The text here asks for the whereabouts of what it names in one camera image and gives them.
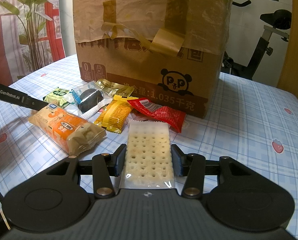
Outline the green wafer pack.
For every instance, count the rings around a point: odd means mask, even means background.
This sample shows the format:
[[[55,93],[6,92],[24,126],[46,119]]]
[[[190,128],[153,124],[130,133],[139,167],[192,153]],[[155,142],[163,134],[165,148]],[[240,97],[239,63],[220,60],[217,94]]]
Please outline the green wafer pack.
[[[65,108],[68,105],[74,103],[74,98],[70,90],[58,87],[44,96],[43,101],[46,103],[53,103],[61,108]]]

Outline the cracker clear pack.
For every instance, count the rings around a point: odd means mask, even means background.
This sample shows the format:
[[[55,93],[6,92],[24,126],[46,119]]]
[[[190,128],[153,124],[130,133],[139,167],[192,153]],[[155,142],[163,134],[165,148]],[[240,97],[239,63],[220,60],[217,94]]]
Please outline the cracker clear pack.
[[[170,132],[167,123],[155,121],[129,123],[120,187],[123,189],[174,188]]]

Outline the orange bread pack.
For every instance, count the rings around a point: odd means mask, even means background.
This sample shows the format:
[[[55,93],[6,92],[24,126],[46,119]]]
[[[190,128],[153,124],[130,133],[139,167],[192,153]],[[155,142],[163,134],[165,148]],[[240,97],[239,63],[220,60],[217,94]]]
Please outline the orange bread pack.
[[[28,121],[41,128],[68,155],[78,156],[106,136],[103,128],[52,103]]]

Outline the yellow candy pack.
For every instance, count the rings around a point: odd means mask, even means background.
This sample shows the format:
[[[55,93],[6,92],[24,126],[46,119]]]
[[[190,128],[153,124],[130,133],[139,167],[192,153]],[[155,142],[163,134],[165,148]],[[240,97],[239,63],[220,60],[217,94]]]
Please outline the yellow candy pack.
[[[93,123],[109,132],[121,133],[124,122],[133,109],[128,100],[134,99],[137,98],[114,95],[113,100]]]

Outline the red snack pack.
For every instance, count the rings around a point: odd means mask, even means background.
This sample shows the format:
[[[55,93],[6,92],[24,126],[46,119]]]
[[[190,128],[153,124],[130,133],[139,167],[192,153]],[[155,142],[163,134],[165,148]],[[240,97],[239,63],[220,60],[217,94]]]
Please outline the red snack pack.
[[[186,116],[184,112],[153,103],[147,98],[129,99],[127,102],[138,112],[155,120],[166,122],[178,133],[182,132],[182,126]]]

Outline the dark cookie clear pack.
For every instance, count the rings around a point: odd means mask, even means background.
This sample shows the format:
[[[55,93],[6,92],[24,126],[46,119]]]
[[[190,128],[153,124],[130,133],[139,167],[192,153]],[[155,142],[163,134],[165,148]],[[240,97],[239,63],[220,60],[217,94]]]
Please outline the dark cookie clear pack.
[[[71,89],[70,94],[78,108],[78,116],[84,119],[89,119],[112,101],[112,96],[95,81]]]

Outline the gold snack pack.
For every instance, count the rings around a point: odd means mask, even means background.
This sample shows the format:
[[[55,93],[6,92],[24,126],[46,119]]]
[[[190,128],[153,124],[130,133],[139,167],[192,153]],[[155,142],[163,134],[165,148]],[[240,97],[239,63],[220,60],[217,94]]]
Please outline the gold snack pack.
[[[98,87],[100,87],[103,91],[106,92],[106,94],[108,94],[111,97],[114,97],[115,95],[129,97],[129,96],[131,96],[132,92],[134,91],[133,87],[110,82],[106,79],[97,80],[96,85]]]

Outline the red white curtain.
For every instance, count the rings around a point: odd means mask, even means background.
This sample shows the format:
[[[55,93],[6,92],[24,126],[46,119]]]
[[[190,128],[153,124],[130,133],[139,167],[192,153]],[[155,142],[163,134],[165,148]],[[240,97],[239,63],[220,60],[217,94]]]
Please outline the red white curtain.
[[[46,4],[46,13],[53,18],[53,22],[47,25],[47,39],[55,62],[65,57],[60,30],[59,0],[55,0],[53,5]],[[0,7],[0,83],[4,85],[10,85],[32,73],[24,63],[18,41],[17,23],[15,16],[8,15],[6,10]]]

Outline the green bamboo plant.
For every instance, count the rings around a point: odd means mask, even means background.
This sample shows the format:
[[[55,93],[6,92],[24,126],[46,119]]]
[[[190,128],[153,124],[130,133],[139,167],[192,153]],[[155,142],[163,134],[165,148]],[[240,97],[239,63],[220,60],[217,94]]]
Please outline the green bamboo plant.
[[[18,22],[18,41],[29,72],[53,62],[47,39],[47,25],[53,22],[52,16],[46,13],[48,3],[53,5],[55,0],[0,0],[0,7]]]

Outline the cardboard box with plastic liner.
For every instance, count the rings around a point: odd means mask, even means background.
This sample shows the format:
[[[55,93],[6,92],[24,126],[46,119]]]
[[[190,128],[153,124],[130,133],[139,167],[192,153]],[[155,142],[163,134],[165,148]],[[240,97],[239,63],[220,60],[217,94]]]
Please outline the cardboard box with plastic liner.
[[[73,0],[80,75],[106,79],[205,117],[218,81],[233,0]]]

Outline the black exercise bike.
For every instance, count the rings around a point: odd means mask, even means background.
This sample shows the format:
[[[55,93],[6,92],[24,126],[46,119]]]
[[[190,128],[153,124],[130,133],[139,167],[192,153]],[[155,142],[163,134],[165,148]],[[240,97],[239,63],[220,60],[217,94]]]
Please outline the black exercise bike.
[[[292,8],[271,0],[235,0],[221,71],[276,86],[290,36]]]

